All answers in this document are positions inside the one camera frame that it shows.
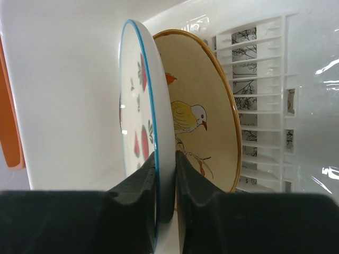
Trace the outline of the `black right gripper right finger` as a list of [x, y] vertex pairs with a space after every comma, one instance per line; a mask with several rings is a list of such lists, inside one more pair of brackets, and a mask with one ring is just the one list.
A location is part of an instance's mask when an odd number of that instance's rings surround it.
[[176, 152], [181, 253], [338, 253], [338, 206], [326, 195], [226, 193]]

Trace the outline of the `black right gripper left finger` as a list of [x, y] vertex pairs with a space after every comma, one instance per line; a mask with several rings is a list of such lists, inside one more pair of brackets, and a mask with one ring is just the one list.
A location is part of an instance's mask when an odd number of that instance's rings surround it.
[[1, 253], [153, 253], [155, 157], [107, 191], [2, 191]]

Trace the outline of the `beige bird pattern plate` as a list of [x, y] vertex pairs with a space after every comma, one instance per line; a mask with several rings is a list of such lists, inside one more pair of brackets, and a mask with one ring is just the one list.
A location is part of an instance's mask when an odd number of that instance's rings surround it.
[[242, 135], [219, 61], [206, 42], [183, 30], [162, 31], [154, 40], [165, 71], [177, 150], [218, 188], [234, 191], [242, 168]]

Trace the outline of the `white watermelon pattern plate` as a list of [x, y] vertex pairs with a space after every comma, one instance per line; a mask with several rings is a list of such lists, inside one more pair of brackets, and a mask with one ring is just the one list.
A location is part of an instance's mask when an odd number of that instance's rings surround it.
[[175, 141], [165, 71], [153, 36], [129, 19], [119, 44], [120, 126], [126, 176], [148, 158], [156, 180], [156, 233], [171, 221], [175, 193]]

